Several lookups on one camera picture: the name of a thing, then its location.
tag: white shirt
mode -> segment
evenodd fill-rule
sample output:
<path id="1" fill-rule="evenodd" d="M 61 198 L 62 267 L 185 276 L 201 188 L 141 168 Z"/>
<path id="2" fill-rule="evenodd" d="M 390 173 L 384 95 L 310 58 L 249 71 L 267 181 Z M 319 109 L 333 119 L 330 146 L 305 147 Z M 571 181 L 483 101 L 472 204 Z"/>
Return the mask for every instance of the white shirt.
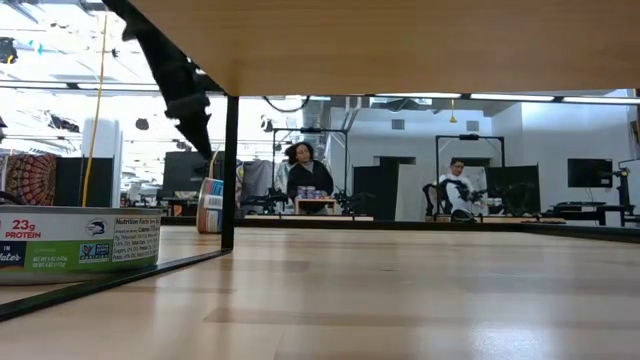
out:
<path id="1" fill-rule="evenodd" d="M 467 178 L 464 175 L 460 175 L 460 176 L 455 176 L 453 174 L 441 175 L 440 179 L 438 180 L 438 183 L 442 183 L 447 179 L 460 181 L 461 183 L 467 186 L 467 188 L 469 189 L 469 192 L 473 192 L 474 190 L 473 185 L 471 185 L 471 181 L 469 181 L 469 178 Z M 452 183 L 447 184 L 447 196 L 449 197 L 449 201 L 451 202 L 451 205 L 452 205 L 451 211 L 458 210 L 458 209 L 470 210 L 471 203 L 466 202 L 462 200 L 462 198 L 460 198 L 460 192 L 456 188 L 455 184 L 452 184 Z"/>

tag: nutrition facts label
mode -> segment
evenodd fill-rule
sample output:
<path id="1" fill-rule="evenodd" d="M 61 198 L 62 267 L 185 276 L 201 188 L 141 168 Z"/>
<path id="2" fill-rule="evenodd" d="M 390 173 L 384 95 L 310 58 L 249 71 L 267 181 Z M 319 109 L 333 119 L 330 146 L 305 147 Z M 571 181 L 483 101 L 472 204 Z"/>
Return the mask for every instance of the nutrition facts label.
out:
<path id="1" fill-rule="evenodd" d="M 160 219 L 116 219 L 111 261 L 144 259 L 158 254 Z"/>

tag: wooden floor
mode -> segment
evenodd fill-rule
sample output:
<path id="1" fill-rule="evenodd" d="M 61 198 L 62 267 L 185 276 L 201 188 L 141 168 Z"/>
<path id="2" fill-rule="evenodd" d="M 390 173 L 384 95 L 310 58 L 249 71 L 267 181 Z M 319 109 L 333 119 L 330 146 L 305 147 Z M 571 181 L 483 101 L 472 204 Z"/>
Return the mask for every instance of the wooden floor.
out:
<path id="1" fill-rule="evenodd" d="M 2 359 L 640 358 L 640 246 L 237 232 L 232 255 L 0 324 Z"/>
<path id="2" fill-rule="evenodd" d="M 220 250 L 220 236 L 197 236 L 193 227 L 163 227 L 160 231 L 158 263 Z M 73 283 L 39 286 L 0 286 L 0 304 L 61 289 Z"/>

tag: black top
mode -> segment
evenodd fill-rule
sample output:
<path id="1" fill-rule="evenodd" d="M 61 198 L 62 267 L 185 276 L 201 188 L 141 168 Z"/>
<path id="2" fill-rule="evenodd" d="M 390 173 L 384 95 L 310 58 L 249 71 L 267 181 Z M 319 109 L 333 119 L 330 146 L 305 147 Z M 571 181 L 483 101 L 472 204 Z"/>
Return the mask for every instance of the black top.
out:
<path id="1" fill-rule="evenodd" d="M 295 164 L 289 171 L 287 181 L 287 196 L 295 199 L 298 195 L 298 186 L 314 186 L 316 190 L 326 191 L 327 195 L 333 193 L 333 178 L 329 170 L 317 160 L 313 161 L 313 173 L 300 164 Z M 324 208 L 321 203 L 301 203 L 300 208 L 308 212 L 318 212 Z"/>

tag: dark hair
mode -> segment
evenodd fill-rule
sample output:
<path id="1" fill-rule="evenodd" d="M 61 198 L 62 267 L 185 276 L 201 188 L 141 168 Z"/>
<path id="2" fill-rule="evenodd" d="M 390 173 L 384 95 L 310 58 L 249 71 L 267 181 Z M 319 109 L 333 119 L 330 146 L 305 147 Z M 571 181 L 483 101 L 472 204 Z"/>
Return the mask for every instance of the dark hair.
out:
<path id="1" fill-rule="evenodd" d="M 293 144 L 284 151 L 284 154 L 289 157 L 289 165 L 293 165 L 298 162 L 296 159 L 296 151 L 298 150 L 298 146 L 304 145 L 309 150 L 309 160 L 313 161 L 313 146 L 306 141 L 301 141 L 297 144 Z"/>

